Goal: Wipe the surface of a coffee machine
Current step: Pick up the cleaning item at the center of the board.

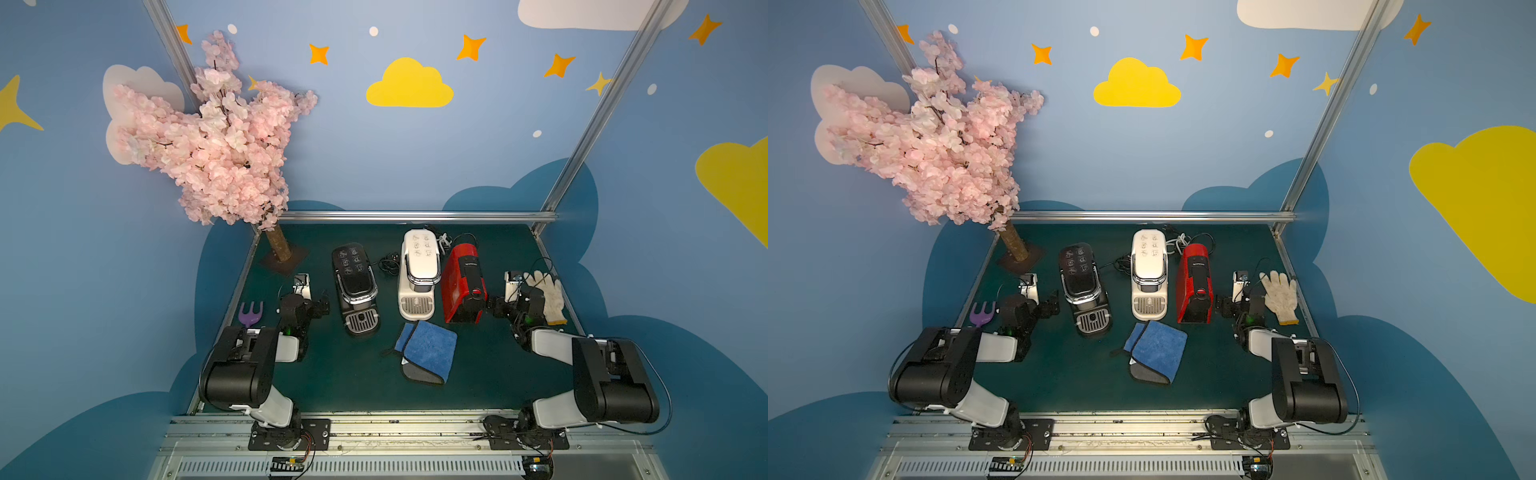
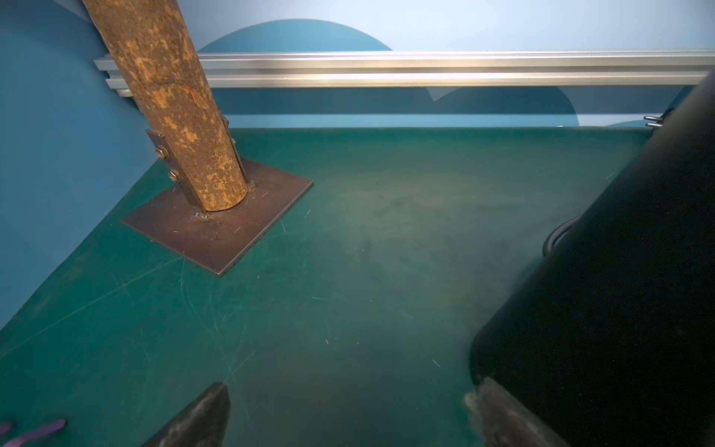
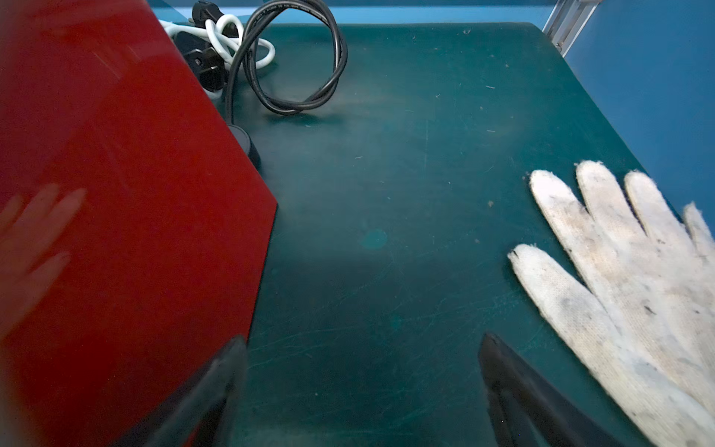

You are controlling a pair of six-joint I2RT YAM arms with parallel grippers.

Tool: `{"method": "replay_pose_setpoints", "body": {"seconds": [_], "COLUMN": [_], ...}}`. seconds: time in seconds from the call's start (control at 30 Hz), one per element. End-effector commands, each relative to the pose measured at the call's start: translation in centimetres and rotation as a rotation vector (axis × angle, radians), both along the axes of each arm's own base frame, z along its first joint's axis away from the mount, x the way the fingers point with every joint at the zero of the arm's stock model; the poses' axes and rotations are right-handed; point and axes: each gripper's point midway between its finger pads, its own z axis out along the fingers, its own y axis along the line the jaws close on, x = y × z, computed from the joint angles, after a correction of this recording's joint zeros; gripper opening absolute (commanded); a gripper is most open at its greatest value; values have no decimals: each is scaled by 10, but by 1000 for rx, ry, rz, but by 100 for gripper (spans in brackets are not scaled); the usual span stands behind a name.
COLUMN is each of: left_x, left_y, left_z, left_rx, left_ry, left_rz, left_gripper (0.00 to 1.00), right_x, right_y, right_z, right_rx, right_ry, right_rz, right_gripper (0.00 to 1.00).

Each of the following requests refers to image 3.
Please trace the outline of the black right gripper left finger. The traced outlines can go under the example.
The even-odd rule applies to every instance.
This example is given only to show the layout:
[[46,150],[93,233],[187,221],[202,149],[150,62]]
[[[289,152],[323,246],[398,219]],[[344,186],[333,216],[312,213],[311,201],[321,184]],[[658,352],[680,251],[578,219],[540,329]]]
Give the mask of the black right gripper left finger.
[[248,370],[237,335],[114,446],[227,446]]

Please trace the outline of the red coffee machine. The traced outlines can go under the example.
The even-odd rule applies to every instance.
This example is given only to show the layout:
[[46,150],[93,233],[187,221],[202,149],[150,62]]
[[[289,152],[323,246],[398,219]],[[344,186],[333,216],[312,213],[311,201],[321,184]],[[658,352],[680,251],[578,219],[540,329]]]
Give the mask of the red coffee machine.
[[80,208],[1,339],[43,446],[106,446],[247,336],[277,202],[143,1],[1,5],[1,199]]

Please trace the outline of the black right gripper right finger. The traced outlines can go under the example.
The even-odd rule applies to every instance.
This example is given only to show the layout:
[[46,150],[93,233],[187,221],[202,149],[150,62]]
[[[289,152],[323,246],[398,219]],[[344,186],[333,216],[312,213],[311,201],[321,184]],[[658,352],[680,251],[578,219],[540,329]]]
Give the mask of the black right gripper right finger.
[[493,333],[482,337],[480,370],[499,446],[619,446],[621,443]]

